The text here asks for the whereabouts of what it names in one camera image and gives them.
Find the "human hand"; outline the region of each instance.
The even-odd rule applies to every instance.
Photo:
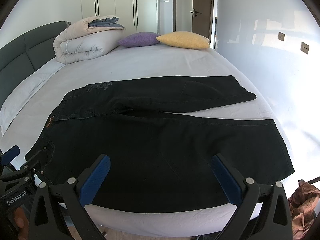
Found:
[[[20,228],[18,239],[27,240],[29,234],[29,221],[26,218],[26,214],[24,213],[22,207],[17,208],[13,215],[16,225]]]

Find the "gray headboard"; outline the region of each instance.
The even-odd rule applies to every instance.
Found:
[[[68,26],[63,21],[40,26],[0,49],[0,109],[25,78],[55,57],[53,40]]]

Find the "brown crumpled fabric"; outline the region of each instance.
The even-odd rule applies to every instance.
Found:
[[[299,180],[299,187],[288,199],[291,219],[293,240],[301,239],[312,226],[314,209],[320,199],[320,190],[304,180]]]

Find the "silver screw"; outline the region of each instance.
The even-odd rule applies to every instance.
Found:
[[[254,179],[253,179],[253,178],[246,178],[245,181],[246,181],[248,184],[253,184],[253,183],[254,183]]]
[[[279,181],[277,181],[277,182],[276,182],[276,186],[277,186],[277,187],[282,187],[282,183],[279,182]]]
[[[45,182],[41,182],[41,183],[39,184],[39,188],[44,188],[45,186],[47,186],[47,184],[46,184]]]
[[[76,178],[71,177],[68,179],[69,184],[74,184],[75,182],[76,182]]]

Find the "white bed sheet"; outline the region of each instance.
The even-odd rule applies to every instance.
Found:
[[[255,86],[230,62],[212,49],[181,49],[163,44],[126,49],[119,47],[105,56],[64,66],[16,116],[4,137],[0,138],[0,148],[6,151],[13,145],[20,147],[20,155],[12,161],[19,169],[25,163],[24,156],[38,139],[49,114],[69,91],[97,82],[173,75],[233,75],[257,99],[188,114],[243,120],[274,119],[290,158],[294,160],[289,141],[270,106]],[[287,196],[290,196],[297,187],[295,174],[283,183]],[[252,217],[259,214],[260,208],[261,205],[257,204]],[[97,224],[132,234],[164,237],[197,236],[220,231],[235,209],[236,206],[226,204],[188,212],[140,214],[86,206],[87,212]]]

